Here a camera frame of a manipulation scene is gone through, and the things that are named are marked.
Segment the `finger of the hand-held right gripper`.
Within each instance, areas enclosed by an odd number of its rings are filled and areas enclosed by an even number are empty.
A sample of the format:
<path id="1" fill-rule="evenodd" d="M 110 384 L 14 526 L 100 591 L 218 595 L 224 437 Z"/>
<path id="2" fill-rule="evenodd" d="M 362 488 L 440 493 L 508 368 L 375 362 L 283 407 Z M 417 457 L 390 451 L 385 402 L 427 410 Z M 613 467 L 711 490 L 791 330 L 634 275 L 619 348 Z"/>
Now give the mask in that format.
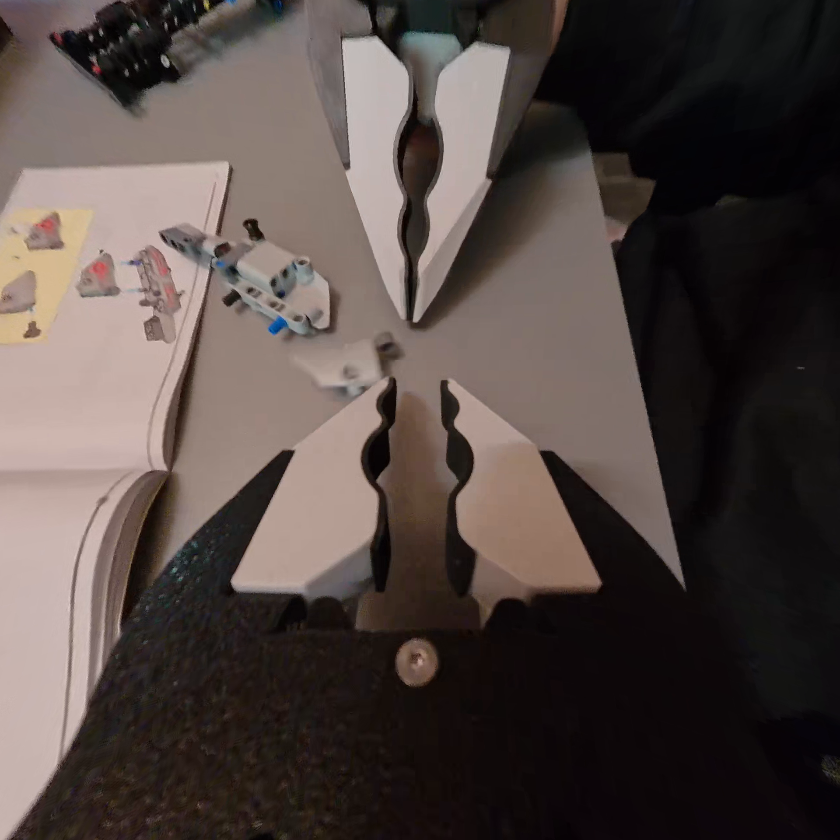
<path id="1" fill-rule="evenodd" d="M 462 48 L 437 75 L 437 171 L 424 198 L 413 322 L 442 290 L 559 41 L 565 1 L 457 2 Z"/>
<path id="2" fill-rule="evenodd" d="M 312 78 L 388 297 L 410 317 L 408 197 L 399 152 L 414 111 L 409 70 L 375 32 L 367 2 L 308 1 Z"/>

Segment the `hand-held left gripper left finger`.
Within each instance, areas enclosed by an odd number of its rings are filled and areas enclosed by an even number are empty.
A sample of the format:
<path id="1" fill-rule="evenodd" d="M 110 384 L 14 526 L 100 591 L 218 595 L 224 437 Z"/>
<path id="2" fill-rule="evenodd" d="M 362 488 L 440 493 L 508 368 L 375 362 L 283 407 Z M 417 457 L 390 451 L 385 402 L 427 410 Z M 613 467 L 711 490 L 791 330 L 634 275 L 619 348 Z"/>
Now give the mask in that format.
<path id="1" fill-rule="evenodd" d="M 396 380 L 385 377 L 287 452 L 231 579 L 239 594 L 344 602 L 383 592 L 392 541 L 378 479 L 391 461 Z"/>

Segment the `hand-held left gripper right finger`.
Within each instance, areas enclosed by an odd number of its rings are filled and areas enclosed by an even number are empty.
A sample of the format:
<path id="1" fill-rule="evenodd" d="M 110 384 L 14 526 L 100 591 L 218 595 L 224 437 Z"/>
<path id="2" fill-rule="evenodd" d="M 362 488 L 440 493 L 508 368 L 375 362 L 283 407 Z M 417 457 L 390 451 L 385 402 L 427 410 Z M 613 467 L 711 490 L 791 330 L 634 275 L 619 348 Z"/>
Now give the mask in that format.
<path id="1" fill-rule="evenodd" d="M 446 464 L 445 565 L 481 611 L 541 595 L 591 594 L 602 580 L 543 453 L 453 380 L 440 383 Z"/>

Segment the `grey toy panel piece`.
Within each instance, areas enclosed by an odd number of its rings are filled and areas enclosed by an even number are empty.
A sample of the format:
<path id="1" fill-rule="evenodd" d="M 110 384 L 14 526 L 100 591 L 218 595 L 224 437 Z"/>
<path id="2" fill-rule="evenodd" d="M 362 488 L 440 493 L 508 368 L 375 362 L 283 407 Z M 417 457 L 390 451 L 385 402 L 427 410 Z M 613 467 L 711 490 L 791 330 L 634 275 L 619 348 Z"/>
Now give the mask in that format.
<path id="1" fill-rule="evenodd" d="M 356 397 L 381 380 L 403 355 L 392 334 L 381 332 L 341 347 L 296 353 L 291 361 L 319 389 Z"/>

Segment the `grey toy brick assembly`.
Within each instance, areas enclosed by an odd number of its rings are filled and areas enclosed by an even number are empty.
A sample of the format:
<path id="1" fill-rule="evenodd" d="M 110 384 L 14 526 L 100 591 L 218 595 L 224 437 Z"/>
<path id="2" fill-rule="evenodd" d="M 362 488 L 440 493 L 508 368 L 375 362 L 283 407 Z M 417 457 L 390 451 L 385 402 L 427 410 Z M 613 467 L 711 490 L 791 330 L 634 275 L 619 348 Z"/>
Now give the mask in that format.
<path id="1" fill-rule="evenodd" d="M 211 269 L 223 283 L 223 304 L 258 313 L 271 335 L 312 336 L 331 329 L 330 286 L 309 257 L 267 238 L 256 244 L 248 237 L 225 239 L 191 224 L 164 228 L 159 236 L 165 245 Z"/>

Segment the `grey desk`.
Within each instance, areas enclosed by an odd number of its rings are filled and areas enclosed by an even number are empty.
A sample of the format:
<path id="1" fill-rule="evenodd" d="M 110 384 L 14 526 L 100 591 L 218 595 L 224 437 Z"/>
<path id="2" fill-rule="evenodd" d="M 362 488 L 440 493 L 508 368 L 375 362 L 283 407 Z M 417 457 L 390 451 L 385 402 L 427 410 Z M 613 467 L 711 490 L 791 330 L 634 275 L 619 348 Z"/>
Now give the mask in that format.
<path id="1" fill-rule="evenodd" d="M 399 581 L 431 591 L 452 476 L 451 378 L 560 455 L 683 581 L 591 153 L 574 116 L 532 107 L 444 288 L 418 326 L 380 278 L 311 79 L 306 19 L 243 23 L 186 79 L 122 110 L 48 41 L 101 2 L 2 2 L 2 199 L 25 167 L 227 161 L 224 235 L 257 217 L 338 298 L 326 344 L 392 332 L 404 356 L 385 473 Z"/>

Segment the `white instruction booklet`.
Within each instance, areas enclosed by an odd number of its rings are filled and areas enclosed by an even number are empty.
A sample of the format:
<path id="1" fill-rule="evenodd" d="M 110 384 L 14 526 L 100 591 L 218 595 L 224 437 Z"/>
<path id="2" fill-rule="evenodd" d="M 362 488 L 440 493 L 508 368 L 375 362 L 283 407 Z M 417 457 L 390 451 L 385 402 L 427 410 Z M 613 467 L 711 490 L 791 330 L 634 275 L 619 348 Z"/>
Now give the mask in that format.
<path id="1" fill-rule="evenodd" d="M 21 171 L 2 211 L 2 785 L 28 800 L 84 717 L 175 420 L 230 163 Z"/>

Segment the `person's black clothing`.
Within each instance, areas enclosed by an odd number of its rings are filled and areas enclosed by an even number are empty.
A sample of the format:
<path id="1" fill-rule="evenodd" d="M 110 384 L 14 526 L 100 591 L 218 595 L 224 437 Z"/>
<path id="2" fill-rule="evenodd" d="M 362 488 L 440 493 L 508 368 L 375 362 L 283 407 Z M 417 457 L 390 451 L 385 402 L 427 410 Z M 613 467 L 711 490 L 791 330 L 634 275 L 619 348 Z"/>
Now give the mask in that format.
<path id="1" fill-rule="evenodd" d="M 838 2 L 559 2 L 538 98 L 654 183 L 616 263 L 687 594 L 838 838 Z"/>

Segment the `tray of black small parts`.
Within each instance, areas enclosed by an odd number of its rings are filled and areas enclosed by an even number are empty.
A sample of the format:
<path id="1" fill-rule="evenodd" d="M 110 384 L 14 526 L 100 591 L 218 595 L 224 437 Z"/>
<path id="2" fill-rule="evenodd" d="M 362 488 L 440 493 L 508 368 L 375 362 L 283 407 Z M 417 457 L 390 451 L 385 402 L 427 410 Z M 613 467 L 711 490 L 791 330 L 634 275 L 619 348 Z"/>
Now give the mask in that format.
<path id="1" fill-rule="evenodd" d="M 146 93 L 174 84 L 228 48 L 272 26 L 296 2 L 130 1 L 102 6 L 50 44 L 120 107 L 136 111 Z"/>

